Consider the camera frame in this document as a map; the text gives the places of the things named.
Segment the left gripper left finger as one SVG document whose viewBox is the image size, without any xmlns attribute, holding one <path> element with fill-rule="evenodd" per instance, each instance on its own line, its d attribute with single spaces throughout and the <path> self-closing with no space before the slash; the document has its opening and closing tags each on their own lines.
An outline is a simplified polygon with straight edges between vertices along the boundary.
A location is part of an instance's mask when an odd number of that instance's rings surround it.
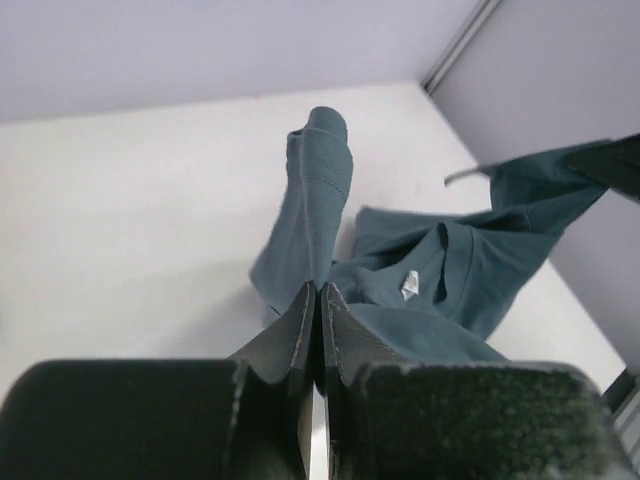
<svg viewBox="0 0 640 480">
<path fill-rule="evenodd" d="M 1 407 L 5 479 L 305 479 L 316 289 L 225 359 L 49 360 Z"/>
</svg>

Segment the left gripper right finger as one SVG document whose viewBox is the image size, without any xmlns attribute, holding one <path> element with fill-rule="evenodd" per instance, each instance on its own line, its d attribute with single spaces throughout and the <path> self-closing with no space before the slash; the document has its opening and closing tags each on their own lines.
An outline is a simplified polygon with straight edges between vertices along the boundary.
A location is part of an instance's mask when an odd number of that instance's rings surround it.
<svg viewBox="0 0 640 480">
<path fill-rule="evenodd" d="M 635 479 L 593 383 L 554 363 L 411 363 L 320 292 L 333 479 Z"/>
</svg>

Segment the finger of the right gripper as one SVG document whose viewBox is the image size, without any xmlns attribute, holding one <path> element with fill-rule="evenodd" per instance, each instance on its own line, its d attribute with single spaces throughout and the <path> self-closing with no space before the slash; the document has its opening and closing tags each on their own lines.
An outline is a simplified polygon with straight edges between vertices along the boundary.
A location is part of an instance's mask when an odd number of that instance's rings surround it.
<svg viewBox="0 0 640 480">
<path fill-rule="evenodd" d="M 639 202 L 639 158 L 640 139 L 635 134 L 573 152 L 567 166 Z"/>
</svg>

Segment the teal blue t-shirt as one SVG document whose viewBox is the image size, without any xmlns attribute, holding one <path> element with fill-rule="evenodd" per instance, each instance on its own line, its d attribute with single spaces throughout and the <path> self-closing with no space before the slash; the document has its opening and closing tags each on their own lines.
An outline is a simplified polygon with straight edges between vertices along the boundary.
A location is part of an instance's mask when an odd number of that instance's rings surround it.
<svg viewBox="0 0 640 480">
<path fill-rule="evenodd" d="M 484 167 L 485 211 L 363 208 L 352 256 L 335 261 L 353 158 L 343 117 L 314 108 L 288 135 L 286 192 L 251 282 L 276 312 L 305 282 L 331 283 L 357 320 L 415 361 L 496 361 L 488 337 L 567 227 L 604 193 L 567 158 L 604 147 L 593 141 Z"/>
</svg>

